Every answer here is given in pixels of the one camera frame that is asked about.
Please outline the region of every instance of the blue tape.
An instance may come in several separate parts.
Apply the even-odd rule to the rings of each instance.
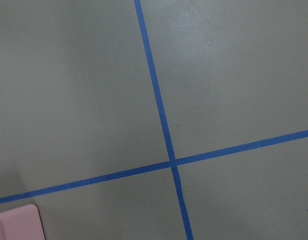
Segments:
[[[265,140],[260,140],[260,141],[255,141],[247,144],[242,144],[238,146],[233,146],[233,147],[228,147],[216,151],[211,151],[211,152],[206,152],[194,156],[187,156],[183,158],[177,159],[177,165],[183,165],[183,164],[188,164],[188,163],[193,163],[197,161],[202,161],[202,160],[207,160],[207,159],[212,159],[215,157],[221,157],[229,154],[235,154],[239,152],[244,152],[252,149],[258,149],[258,148],[263,148],[266,146],[270,145],[275,145],[275,144],[281,144],[297,139],[303,139],[303,138],[308,138],[308,130],[305,131],[299,131],[283,136],[277,136]]]
[[[6,202],[11,202],[11,201],[16,201],[16,200],[21,200],[21,199],[26,199],[26,198],[31,198],[35,196],[40,196],[40,195],[45,195],[45,194],[51,194],[59,191],[64,191],[68,189],[74,189],[74,188],[79,188],[91,184],[97,184],[101,182],[106,182],[114,179],[120,179],[120,178],[125,178],[133,175],[138,175],[138,174],[143,174],[147,172],[152,172],[156,170],[161,170],[161,169],[166,169],[170,167],[170,162],[165,161],[165,162],[160,162],[152,165],[147,165],[147,166],[142,166],[138,168],[133,168],[130,170],[125,170],[125,171],[119,171],[116,173],[111,173],[107,175],[102,175],[102,176],[97,176],[97,177],[92,177],[80,181],[74,181],[74,182],[69,182],[57,186],[52,186],[52,187],[47,187],[39,190],[34,190],[34,191],[28,191],[20,194],[15,194],[11,196],[5,196],[0,198],[0,204],[6,203]]]
[[[151,51],[150,44],[149,44],[149,39],[148,39],[147,29],[146,29],[146,25],[145,25],[143,10],[142,10],[142,7],[141,7],[140,0],[134,0],[134,3],[135,3],[135,8],[136,8],[136,14],[137,14],[137,18],[138,18],[139,28],[140,28],[140,32],[141,32],[142,39],[143,39],[143,44],[144,44],[147,64],[148,64],[148,68],[149,68],[149,73],[150,73],[150,77],[151,77],[151,81],[152,81],[152,85],[153,85],[153,90],[154,90],[154,94],[155,94],[159,118],[160,118],[160,122],[161,122],[162,129],[163,129],[164,139],[165,139],[165,143],[166,143],[166,149],[167,149],[169,161],[170,161],[170,164],[171,164],[171,170],[172,170],[172,174],[173,174],[173,178],[174,178],[176,193],[177,193],[177,197],[178,197],[180,211],[181,211],[181,214],[182,214],[185,232],[186,232],[187,239],[193,240],[194,238],[193,238],[192,229],[191,229],[191,226],[190,226],[188,212],[187,212],[185,201],[184,201],[184,196],[183,196],[183,192],[182,192],[182,184],[181,184],[181,180],[180,180],[180,176],[179,176],[179,172],[178,172],[178,167],[177,167],[177,163],[176,163],[176,158],[175,158],[175,153],[174,153],[174,148],[173,148],[173,144],[172,144],[172,140],[171,140],[171,136],[170,136],[170,132],[169,132],[169,128],[168,128],[168,123],[167,123],[167,118],[166,118],[166,114],[165,114],[165,110],[164,110],[163,100],[162,100],[162,96],[161,96],[160,89],[159,89],[155,64],[154,64],[153,55],[152,55],[152,51]]]

